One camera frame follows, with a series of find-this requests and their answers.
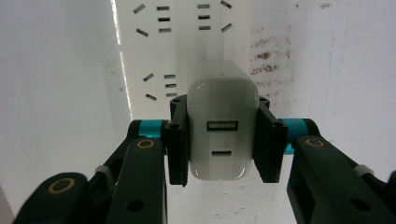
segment white plastic casing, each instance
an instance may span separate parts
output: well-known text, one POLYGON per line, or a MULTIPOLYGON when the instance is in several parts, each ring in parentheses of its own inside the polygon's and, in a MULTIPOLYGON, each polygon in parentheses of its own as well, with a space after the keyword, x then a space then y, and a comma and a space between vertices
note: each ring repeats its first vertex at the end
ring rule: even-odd
POLYGON ((239 179, 252 160, 257 87, 230 60, 200 61, 194 77, 187 101, 191 172, 203 180, 239 179))

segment white power strip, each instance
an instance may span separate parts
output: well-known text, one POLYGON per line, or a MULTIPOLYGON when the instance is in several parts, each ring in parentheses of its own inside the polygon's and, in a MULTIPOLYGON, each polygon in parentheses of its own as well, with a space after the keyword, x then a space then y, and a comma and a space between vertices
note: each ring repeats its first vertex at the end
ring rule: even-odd
POLYGON ((250 70, 250 1, 115 0, 134 119, 170 119, 200 59, 230 59, 250 70))

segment white wall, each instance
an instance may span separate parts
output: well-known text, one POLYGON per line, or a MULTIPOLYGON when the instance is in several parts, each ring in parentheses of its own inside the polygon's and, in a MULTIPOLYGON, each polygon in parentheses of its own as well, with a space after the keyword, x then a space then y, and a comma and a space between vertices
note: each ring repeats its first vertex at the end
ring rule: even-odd
MULTIPOLYGON (((396 3, 252 0, 251 11, 251 77, 273 113, 314 119, 388 180, 396 169, 396 3)), ((47 177, 92 176, 129 120, 109 1, 0 2, 0 185, 14 213, 47 177)), ((235 182, 191 176, 184 189, 170 186, 169 223, 293 223, 290 162, 276 185, 252 170, 235 182)))

